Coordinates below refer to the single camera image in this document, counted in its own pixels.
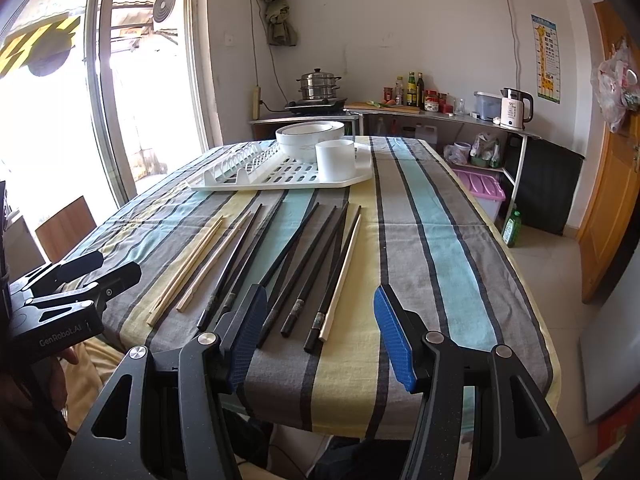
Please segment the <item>stainless steel steamer pot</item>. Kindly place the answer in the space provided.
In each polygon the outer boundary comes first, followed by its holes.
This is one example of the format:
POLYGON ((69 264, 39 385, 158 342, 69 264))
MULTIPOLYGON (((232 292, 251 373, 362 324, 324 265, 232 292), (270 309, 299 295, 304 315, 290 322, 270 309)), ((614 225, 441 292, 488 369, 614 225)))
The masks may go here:
POLYGON ((340 88, 341 76, 324 72, 317 67, 312 72, 303 74, 297 79, 299 92, 303 100, 322 101, 337 98, 337 90, 340 88))

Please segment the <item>black cabinet panel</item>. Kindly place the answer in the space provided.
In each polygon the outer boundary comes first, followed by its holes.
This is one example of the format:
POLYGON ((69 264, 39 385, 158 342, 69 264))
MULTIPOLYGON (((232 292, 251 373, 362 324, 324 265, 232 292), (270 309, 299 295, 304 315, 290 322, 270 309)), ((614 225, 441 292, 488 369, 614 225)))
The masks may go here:
POLYGON ((561 236, 585 157, 544 139, 526 139, 513 210, 520 213, 524 226, 561 236))

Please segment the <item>green oil bottle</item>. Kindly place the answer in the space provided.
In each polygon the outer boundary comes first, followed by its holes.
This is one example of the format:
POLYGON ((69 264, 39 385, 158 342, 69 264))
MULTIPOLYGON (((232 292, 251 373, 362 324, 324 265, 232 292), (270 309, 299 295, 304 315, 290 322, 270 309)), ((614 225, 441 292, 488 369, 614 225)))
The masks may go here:
POLYGON ((418 106, 418 97, 416 96, 416 74, 413 72, 408 73, 406 105, 413 107, 418 106))

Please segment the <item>light wooden chopstick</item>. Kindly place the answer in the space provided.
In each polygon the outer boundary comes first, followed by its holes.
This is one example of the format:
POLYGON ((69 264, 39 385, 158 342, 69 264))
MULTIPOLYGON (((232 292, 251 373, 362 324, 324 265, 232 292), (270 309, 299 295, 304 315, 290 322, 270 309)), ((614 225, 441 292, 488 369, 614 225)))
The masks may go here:
POLYGON ((354 253, 357 237, 360 229, 361 222, 361 214, 358 212, 357 217, 355 218, 354 225, 352 226, 352 232, 350 232, 348 245, 346 247, 346 254, 343 258, 343 262, 340 267, 340 274, 338 274, 336 285, 334 288, 334 293, 331 299, 331 302, 328 307, 328 312, 326 312, 326 319, 323 322, 322 329, 320 330, 320 340, 322 342, 326 342, 329 339, 331 328, 334 322, 335 311, 337 309, 338 303, 340 302, 342 290, 344 284, 346 282, 348 268, 350 262, 352 261, 352 254, 354 253))
POLYGON ((186 260, 180 264, 175 276, 170 280, 164 290, 160 293, 160 298, 150 309, 149 315, 146 318, 146 324, 154 327, 160 316, 170 306, 171 301, 174 300, 178 292, 183 288, 184 283, 192 274, 194 268, 202 261, 208 252, 209 247, 212 246, 213 240, 220 227, 226 220, 225 216, 220 216, 206 232, 203 239, 194 247, 193 252, 186 257, 186 260))
POLYGON ((197 274, 195 274, 194 280, 188 286, 180 300, 177 302, 176 310, 178 312, 186 310, 186 306, 189 304, 192 296, 194 295, 194 292, 196 292, 196 290, 198 289, 198 286, 200 286, 201 282, 204 280, 204 278, 206 278, 206 275, 209 274, 209 271, 212 270, 214 266, 216 266, 217 261, 226 251, 232 240, 234 240, 235 237, 238 236, 242 226, 244 226, 247 220, 252 217, 253 213, 250 211, 247 211, 245 214, 243 214, 242 217, 239 218, 238 223, 230 230, 230 232, 222 240, 220 245, 213 251, 212 255, 205 261, 204 266, 201 268, 201 270, 198 271, 197 274))

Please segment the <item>white ceramic bowl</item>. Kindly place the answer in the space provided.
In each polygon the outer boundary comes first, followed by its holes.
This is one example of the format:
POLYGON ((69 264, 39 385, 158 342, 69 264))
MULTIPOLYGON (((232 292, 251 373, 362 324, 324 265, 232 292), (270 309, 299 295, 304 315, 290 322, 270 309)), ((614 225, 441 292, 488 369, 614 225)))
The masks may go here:
POLYGON ((299 162, 314 164, 317 161, 316 145, 329 140, 341 139, 345 125, 334 120, 299 122, 276 131, 280 151, 299 162))

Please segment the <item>green plastic bottle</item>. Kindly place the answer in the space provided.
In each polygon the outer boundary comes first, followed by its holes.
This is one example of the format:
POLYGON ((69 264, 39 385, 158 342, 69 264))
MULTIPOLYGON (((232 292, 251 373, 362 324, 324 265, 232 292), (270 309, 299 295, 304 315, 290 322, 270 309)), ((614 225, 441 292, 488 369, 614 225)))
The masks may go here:
POLYGON ((512 248, 515 246, 518 236, 520 235, 520 229, 522 225, 521 214, 518 210, 514 209, 511 212, 510 217, 506 220, 504 229, 502 232, 503 241, 506 246, 512 248))

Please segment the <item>black induction cooker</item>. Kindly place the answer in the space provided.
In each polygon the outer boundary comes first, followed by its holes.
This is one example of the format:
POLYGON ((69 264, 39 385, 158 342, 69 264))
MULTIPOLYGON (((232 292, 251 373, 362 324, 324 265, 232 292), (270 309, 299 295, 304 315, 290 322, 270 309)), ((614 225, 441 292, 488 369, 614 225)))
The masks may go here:
POLYGON ((345 99, 299 100, 289 102, 285 110, 299 116, 337 115, 344 110, 345 99))

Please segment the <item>white electric kettle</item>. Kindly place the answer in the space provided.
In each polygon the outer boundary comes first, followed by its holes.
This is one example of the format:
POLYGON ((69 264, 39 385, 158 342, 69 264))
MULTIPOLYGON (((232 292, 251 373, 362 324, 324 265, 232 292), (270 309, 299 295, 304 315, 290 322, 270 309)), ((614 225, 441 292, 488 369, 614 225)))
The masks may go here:
POLYGON ((522 90, 504 87, 501 93, 500 125, 523 130, 534 116, 534 98, 522 90))

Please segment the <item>dark sauce bottle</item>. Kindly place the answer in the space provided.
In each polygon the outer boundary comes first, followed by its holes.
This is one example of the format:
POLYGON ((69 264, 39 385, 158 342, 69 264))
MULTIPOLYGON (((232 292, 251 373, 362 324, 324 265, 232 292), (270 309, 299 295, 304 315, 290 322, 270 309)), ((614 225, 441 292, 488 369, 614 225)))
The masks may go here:
POLYGON ((419 72, 416 74, 416 105, 420 110, 424 109, 424 91, 423 73, 419 72))

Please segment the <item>striped tablecloth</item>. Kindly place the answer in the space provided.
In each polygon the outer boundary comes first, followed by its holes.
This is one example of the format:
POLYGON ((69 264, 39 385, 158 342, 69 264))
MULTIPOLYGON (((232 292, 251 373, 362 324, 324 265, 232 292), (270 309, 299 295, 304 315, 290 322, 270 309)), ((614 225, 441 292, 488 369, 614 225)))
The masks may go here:
POLYGON ((228 408, 320 434, 408 438, 419 400, 395 379, 374 319, 373 295, 384 283, 405 309, 456 344, 511 347, 547 402, 557 406, 561 367, 548 328, 484 212, 427 144, 374 136, 368 147, 372 177, 344 190, 192 190, 189 182, 200 170, 255 151, 251 143, 220 146, 116 211, 76 247, 78 254, 102 252, 105 269, 129 261, 141 266, 140 282, 107 306, 108 343, 119 350, 144 344, 163 351, 195 334, 213 280, 183 311, 168 311, 154 326, 146 320, 157 295, 216 218, 233 222, 247 209, 274 212, 247 277, 256 283, 307 210, 321 224, 347 208, 360 214, 360 230, 329 338, 314 353, 304 349, 326 284, 320 275, 292 334, 269 334, 243 387, 228 396, 228 408))

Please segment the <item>green hanging cloth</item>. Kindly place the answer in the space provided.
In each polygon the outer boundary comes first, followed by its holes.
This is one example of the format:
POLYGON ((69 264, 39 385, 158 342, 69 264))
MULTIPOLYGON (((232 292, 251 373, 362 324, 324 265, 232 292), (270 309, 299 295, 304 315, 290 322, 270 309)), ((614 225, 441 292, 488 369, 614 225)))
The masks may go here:
POLYGON ((288 0, 262 0, 262 4, 268 44, 276 47, 296 47, 298 36, 290 22, 288 0))

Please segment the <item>light wooden chopstick right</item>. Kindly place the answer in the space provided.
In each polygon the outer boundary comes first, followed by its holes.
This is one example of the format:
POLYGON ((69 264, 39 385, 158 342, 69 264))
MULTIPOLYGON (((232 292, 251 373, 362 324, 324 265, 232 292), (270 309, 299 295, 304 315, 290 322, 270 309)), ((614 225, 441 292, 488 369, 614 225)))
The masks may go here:
POLYGON ((357 217, 355 218, 354 225, 352 226, 352 232, 350 232, 348 245, 346 247, 346 254, 343 258, 343 262, 340 267, 340 274, 338 274, 336 285, 334 288, 334 293, 331 299, 331 302, 328 307, 328 312, 326 312, 326 319, 323 322, 322 329, 320 330, 320 340, 322 342, 326 342, 329 339, 331 328, 334 322, 335 311, 337 309, 338 303, 340 302, 342 290, 344 284, 346 282, 348 268, 350 262, 352 261, 352 254, 354 253, 357 237, 360 229, 361 222, 361 214, 358 212, 357 217))

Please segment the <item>black chopstick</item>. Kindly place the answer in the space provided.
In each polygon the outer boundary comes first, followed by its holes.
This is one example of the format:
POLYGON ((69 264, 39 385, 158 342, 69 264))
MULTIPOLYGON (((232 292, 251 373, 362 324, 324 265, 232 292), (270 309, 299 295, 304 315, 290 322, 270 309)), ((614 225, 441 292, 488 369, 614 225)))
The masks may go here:
POLYGON ((294 286, 297 284, 300 277, 302 276, 303 270, 305 270, 305 266, 309 262, 312 254, 314 253, 314 250, 316 249, 320 240, 322 239, 322 236, 324 234, 324 231, 326 230, 326 227, 329 225, 329 223, 332 220, 332 217, 335 214, 335 209, 336 207, 333 207, 329 215, 326 217, 326 220, 324 220, 324 222, 322 223, 322 226, 320 226, 319 231, 312 239, 303 257, 300 259, 298 266, 296 266, 296 268, 294 269, 292 276, 285 283, 284 289, 280 291, 280 294, 277 296, 275 300, 270 301, 271 308, 269 309, 265 322, 264 324, 262 324, 262 329, 260 330, 260 333, 259 333, 258 343, 257 343, 258 349, 262 348, 262 346, 264 345, 266 339, 270 334, 270 330, 273 328, 274 323, 277 321, 283 307, 288 301, 288 298, 290 298, 290 296, 292 295, 294 286))
POLYGON ((221 320, 221 318, 226 313, 230 312, 235 303, 239 300, 248 274, 250 274, 250 270, 252 270, 252 266, 258 256, 260 248, 262 248, 262 245, 265 243, 273 221, 277 217, 277 214, 280 211, 282 204, 284 203, 285 197, 286 192, 282 194, 277 203, 275 203, 271 210, 268 212, 266 218, 262 220, 262 223, 260 224, 256 232, 254 240, 250 243, 250 247, 247 249, 246 254, 241 260, 239 270, 235 272, 234 278, 232 278, 231 281, 231 285, 227 288, 224 296, 218 302, 218 306, 214 310, 212 319, 206 325, 207 328, 214 328, 216 324, 221 320))
POLYGON ((338 257, 337 264, 334 266, 330 274, 328 284, 326 285, 326 291, 322 297, 320 307, 314 317, 314 322, 311 324, 311 328, 308 332, 307 338, 304 344, 304 351, 306 353, 314 352, 314 347, 320 337, 324 323, 326 322, 326 315, 330 310, 330 305, 337 290, 337 284, 340 280, 340 275, 343 272, 344 264, 349 253, 349 249, 352 248, 352 240, 356 234, 357 226, 359 226, 361 207, 356 210, 355 218, 352 220, 352 225, 349 228, 346 242, 343 244, 341 255, 338 257))
POLYGON ((317 210, 318 206, 319 204, 315 203, 314 206, 311 207, 311 210, 308 212, 308 214, 306 214, 306 216, 303 218, 302 222, 300 222, 300 225, 280 250, 277 257, 273 260, 273 263, 270 264, 270 267, 268 268, 266 273, 259 280, 258 284, 260 286, 266 287, 273 278, 273 275, 276 274, 277 270, 280 269, 280 266, 282 266, 284 259, 293 251, 294 247, 298 243, 300 237, 304 232, 304 229, 306 228, 306 225, 314 215, 314 212, 317 210))
POLYGON ((286 317, 280 329, 280 334, 282 337, 288 338, 291 335, 296 322, 298 321, 300 315, 303 313, 306 301, 312 289, 314 288, 314 283, 317 281, 318 275, 322 269, 322 266, 324 265, 324 260, 326 260, 326 255, 328 254, 329 250, 332 248, 332 245, 334 244, 334 238, 336 237, 336 234, 338 233, 338 231, 344 226, 347 211, 348 211, 348 205, 345 205, 342 208, 342 211, 338 216, 337 222, 335 223, 335 226, 333 227, 328 239, 326 240, 323 247, 321 248, 321 252, 318 255, 318 258, 316 259, 316 261, 314 262, 314 266, 311 268, 311 271, 307 276, 306 282, 303 284, 302 289, 298 293, 294 301, 293 307, 291 308, 290 312, 288 312, 288 316, 286 317))
POLYGON ((196 324, 196 329, 199 332, 204 332, 204 330, 206 329, 210 321, 210 318, 214 314, 216 303, 221 298, 222 292, 224 291, 224 286, 227 285, 231 272, 234 266, 236 265, 236 262, 240 258, 241 249, 245 243, 245 239, 247 238, 248 233, 250 232, 250 229, 253 227, 253 224, 255 223, 256 214, 258 214, 258 212, 260 211, 260 208, 262 208, 262 205, 259 205, 257 210, 250 214, 250 220, 248 220, 248 225, 243 229, 240 239, 235 243, 233 247, 231 256, 229 257, 228 261, 222 268, 222 272, 220 274, 219 280, 213 291, 213 295, 209 298, 208 303, 206 304, 206 307, 204 308, 203 312, 198 318, 198 324, 196 324))

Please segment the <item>white plastic dish rack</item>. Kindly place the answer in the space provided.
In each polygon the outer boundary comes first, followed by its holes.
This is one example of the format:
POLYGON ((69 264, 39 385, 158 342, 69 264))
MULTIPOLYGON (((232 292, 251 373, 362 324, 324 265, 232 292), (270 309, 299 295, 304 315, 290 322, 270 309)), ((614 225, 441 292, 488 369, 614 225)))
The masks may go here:
POLYGON ((188 187, 202 192, 291 191, 303 188, 348 188, 372 177, 369 144, 355 144, 356 174, 346 180, 329 181, 320 176, 314 162, 299 162, 280 148, 241 148, 221 162, 212 162, 188 180, 188 187))

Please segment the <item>pink lidded storage box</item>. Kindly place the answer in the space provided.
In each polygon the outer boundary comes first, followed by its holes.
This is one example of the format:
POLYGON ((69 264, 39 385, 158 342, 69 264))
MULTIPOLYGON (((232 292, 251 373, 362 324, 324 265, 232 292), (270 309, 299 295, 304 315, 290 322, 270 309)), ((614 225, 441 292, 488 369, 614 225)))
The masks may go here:
POLYGON ((481 172, 455 169, 462 184, 476 198, 492 222, 498 219, 499 210, 506 200, 499 182, 489 174, 481 172))

